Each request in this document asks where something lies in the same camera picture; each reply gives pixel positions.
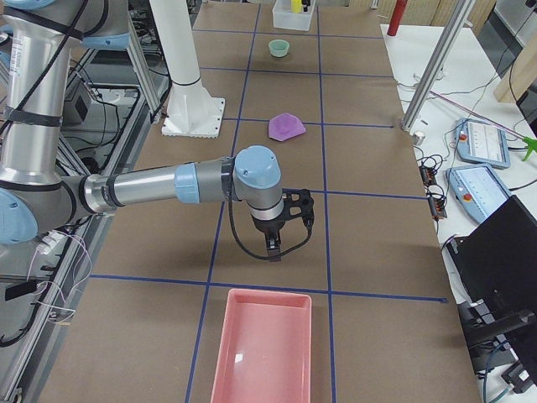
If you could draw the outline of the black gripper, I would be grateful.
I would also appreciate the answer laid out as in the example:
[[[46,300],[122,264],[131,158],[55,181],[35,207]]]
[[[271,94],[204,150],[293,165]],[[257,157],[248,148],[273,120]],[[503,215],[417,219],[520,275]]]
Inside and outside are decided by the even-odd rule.
[[[285,221],[280,219],[260,220],[253,218],[255,228],[264,235],[267,256],[271,262],[279,262],[280,256],[280,230],[284,227]]]

